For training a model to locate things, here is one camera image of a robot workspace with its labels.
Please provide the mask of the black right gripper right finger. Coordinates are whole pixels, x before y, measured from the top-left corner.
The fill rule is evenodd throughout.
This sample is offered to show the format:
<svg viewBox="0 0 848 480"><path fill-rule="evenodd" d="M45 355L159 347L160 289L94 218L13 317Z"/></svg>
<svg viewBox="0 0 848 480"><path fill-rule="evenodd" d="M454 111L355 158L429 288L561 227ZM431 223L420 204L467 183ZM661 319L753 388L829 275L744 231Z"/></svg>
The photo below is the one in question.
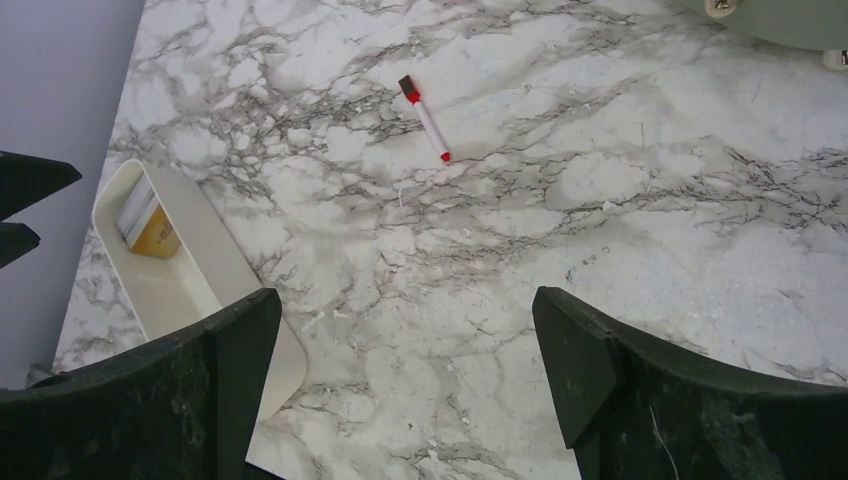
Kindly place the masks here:
<svg viewBox="0 0 848 480"><path fill-rule="evenodd" d="M556 287L533 321L585 479L843 479L847 391L728 365Z"/></svg>

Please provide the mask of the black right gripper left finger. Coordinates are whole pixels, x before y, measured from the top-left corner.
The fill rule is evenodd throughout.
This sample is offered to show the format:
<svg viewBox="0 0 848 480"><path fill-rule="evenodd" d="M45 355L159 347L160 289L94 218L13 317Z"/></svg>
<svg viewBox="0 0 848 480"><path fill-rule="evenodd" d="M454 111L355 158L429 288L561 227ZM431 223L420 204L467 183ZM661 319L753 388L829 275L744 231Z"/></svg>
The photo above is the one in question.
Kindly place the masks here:
<svg viewBox="0 0 848 480"><path fill-rule="evenodd" d="M246 456L281 323L261 288L190 326L1 394L5 479L264 479Z"/></svg>

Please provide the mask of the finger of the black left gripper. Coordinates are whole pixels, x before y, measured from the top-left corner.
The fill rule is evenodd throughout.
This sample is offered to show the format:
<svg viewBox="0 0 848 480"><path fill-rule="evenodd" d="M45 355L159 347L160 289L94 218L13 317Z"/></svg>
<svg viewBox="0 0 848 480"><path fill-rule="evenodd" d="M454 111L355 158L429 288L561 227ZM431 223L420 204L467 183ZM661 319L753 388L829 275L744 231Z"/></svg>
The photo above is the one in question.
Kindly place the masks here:
<svg viewBox="0 0 848 480"><path fill-rule="evenodd" d="M1 268L34 250L41 241L26 224L6 219L81 178L66 162L1 152Z"/></svg>

